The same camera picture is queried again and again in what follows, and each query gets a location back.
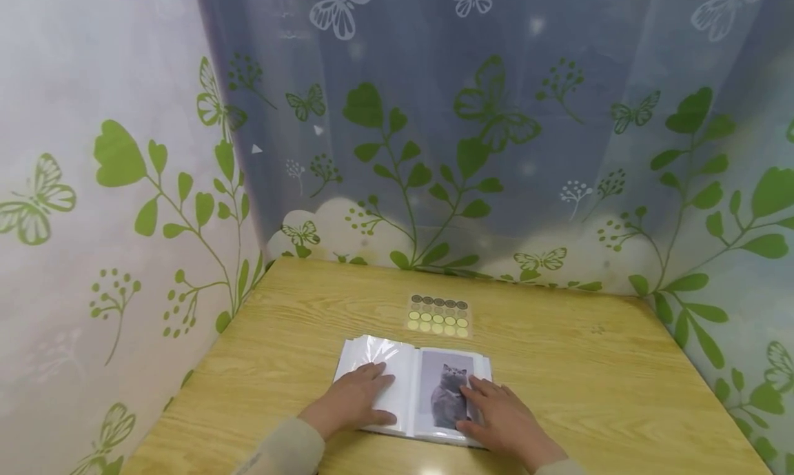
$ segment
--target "sheer curtain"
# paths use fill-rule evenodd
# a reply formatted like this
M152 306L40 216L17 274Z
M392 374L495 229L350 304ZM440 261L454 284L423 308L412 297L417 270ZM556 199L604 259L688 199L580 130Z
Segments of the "sheer curtain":
M794 471L794 0L199 1L270 256L647 298Z

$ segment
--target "photo album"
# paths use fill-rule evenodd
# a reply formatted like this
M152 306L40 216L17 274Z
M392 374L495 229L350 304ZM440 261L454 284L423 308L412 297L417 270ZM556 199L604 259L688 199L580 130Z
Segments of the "photo album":
M362 335L346 340L334 381L366 363L386 362L385 375L395 381L380 393L375 409L395 414L397 423L365 430L417 438L432 443L481 447L455 429L455 423L470 419L481 423L480 412L466 402L461 385L469 375L491 380L491 361L481 354L443 350Z

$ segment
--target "left hand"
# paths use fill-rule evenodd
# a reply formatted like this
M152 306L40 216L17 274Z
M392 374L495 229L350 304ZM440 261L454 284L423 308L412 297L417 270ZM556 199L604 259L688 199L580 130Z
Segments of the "left hand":
M347 372L298 418L317 430L326 442L341 430L395 424L397 417L392 413L372 409L380 391L395 381L394 375L383 375L383 370L386 363L367 363Z

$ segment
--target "gray cat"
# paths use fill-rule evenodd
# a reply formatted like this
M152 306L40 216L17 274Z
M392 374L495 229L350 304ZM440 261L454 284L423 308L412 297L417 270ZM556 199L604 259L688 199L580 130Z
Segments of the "gray cat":
M466 370L444 364L442 380L430 396L430 409L436 427L455 429L455 422L470 419L466 415L466 398L460 386L466 385Z

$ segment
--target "wood grain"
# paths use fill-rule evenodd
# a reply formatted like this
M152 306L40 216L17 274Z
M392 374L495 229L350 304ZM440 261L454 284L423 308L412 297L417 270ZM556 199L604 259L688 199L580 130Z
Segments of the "wood grain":
M474 338L404 327L413 293L465 299ZM642 301L381 267L280 259L152 428L124 475L228 475L325 391L345 338L374 334L490 356L592 475L768 475ZM352 432L322 475L512 474L485 451Z

